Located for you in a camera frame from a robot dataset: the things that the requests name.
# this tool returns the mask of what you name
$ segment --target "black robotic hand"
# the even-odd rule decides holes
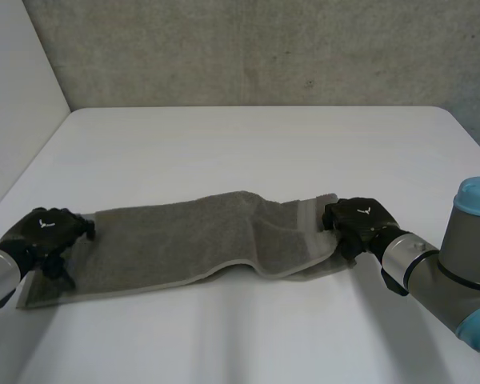
[[[36,268],[60,290],[75,288],[62,252],[83,234],[94,238],[92,221],[55,208],[37,208],[8,230],[0,241],[0,308],[25,275]]]
[[[68,209],[37,208],[10,228],[1,239],[3,244],[25,243],[34,257],[33,268],[40,268],[51,279],[61,279],[69,288],[74,288],[73,279],[68,275],[62,252],[86,234],[94,239],[94,223]]]
[[[339,199],[325,206],[322,216],[325,230],[336,229],[342,240],[338,248],[347,260],[353,260],[363,252],[375,254],[382,264],[382,256],[395,232],[405,234],[398,223],[380,202],[373,198]],[[393,292],[406,296],[408,292],[387,272],[381,270],[386,286]]]

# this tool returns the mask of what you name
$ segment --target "gray fabric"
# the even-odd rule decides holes
[[[337,245],[336,234],[323,231],[319,219],[323,206],[336,201],[329,194],[280,204],[233,192],[97,212],[94,242],[80,239],[65,254],[77,289],[60,292],[35,272],[28,277],[18,307],[182,286],[212,279],[237,264],[252,266],[266,278],[295,280],[340,270],[346,266],[341,256],[327,262]]]

